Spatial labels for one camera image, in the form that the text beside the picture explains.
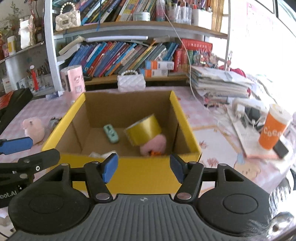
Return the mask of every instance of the yellow box edge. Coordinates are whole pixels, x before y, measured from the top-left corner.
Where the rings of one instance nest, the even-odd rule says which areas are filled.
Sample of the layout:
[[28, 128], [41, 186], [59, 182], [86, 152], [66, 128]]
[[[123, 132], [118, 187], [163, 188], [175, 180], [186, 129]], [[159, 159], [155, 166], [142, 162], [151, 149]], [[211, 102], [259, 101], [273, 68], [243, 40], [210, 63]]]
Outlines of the yellow box edge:
[[72, 122], [73, 118], [79, 111], [82, 104], [85, 102], [86, 97], [85, 93], [82, 93], [78, 99], [73, 103], [70, 109], [66, 112], [64, 117], [58, 123], [56, 128], [50, 134], [46, 142], [43, 144], [41, 151], [49, 150], [52, 148], [56, 148], [57, 144], [59, 143], [60, 139], [62, 138], [63, 134], [67, 130], [68, 126]]

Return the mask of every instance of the red pen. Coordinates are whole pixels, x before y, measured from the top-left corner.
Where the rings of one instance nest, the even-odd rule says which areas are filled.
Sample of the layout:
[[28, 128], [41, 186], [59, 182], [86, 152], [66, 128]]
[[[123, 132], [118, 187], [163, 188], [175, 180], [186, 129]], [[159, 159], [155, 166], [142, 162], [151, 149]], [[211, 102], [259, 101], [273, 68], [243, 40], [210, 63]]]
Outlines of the red pen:
[[37, 78], [36, 78], [36, 73], [34, 71], [34, 65], [30, 66], [30, 70], [31, 70], [31, 75], [32, 75], [33, 81], [34, 81], [35, 91], [38, 91], [39, 87], [38, 87], [38, 82], [37, 82]]

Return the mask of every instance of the white cable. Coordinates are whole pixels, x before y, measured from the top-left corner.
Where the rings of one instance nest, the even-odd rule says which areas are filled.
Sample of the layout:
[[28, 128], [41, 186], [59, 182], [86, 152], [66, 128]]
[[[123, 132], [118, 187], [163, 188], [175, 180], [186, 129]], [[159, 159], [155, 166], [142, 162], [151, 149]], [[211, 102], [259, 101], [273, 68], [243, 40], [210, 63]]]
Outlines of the white cable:
[[159, 3], [160, 3], [160, 6], [161, 6], [161, 9], [162, 9], [163, 13], [165, 14], [166, 19], [168, 20], [168, 22], [170, 23], [170, 25], [171, 25], [172, 28], [174, 29], [174, 31], [175, 31], [175, 33], [176, 33], [178, 39], [181, 41], [181, 43], [182, 43], [182, 45], [183, 45], [183, 47], [184, 47], [184, 49], [185, 49], [185, 51], [186, 51], [187, 58], [188, 58], [188, 62], [189, 62], [189, 85], [190, 85], [190, 89], [191, 89], [191, 92], [192, 92], [192, 94], [193, 94], [194, 99], [195, 99], [196, 101], [199, 101], [198, 98], [195, 96], [195, 94], [194, 94], [194, 92], [193, 92], [193, 89], [192, 89], [192, 84], [191, 84], [191, 63], [190, 63], [190, 58], [189, 58], [189, 54], [188, 54], [187, 48], [186, 48], [186, 46], [184, 45], [184, 43], [183, 43], [183, 41], [181, 40], [181, 38], [179, 37], [179, 34], [177, 33], [176, 29], [175, 29], [174, 26], [172, 25], [170, 19], [169, 19], [168, 16], [166, 15], [165, 10], [163, 9], [163, 6], [162, 6], [160, 0], [159, 0]]

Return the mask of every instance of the gold tape roll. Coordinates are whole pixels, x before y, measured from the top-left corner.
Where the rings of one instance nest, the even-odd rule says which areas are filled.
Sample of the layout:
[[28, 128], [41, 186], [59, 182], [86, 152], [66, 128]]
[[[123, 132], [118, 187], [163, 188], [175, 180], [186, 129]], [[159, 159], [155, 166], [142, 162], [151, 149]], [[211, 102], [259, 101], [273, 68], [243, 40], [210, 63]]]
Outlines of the gold tape roll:
[[150, 115], [125, 129], [133, 146], [141, 146], [161, 133], [161, 127], [154, 115]]

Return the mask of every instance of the orange cup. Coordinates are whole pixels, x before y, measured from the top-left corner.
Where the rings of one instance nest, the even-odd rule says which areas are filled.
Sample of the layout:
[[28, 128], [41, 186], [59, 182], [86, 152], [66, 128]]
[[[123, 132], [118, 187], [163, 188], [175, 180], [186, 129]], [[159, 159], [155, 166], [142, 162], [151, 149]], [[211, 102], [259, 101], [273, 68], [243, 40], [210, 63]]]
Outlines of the orange cup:
[[277, 104], [271, 104], [259, 137], [259, 144], [266, 150], [272, 149], [293, 119], [285, 109]]

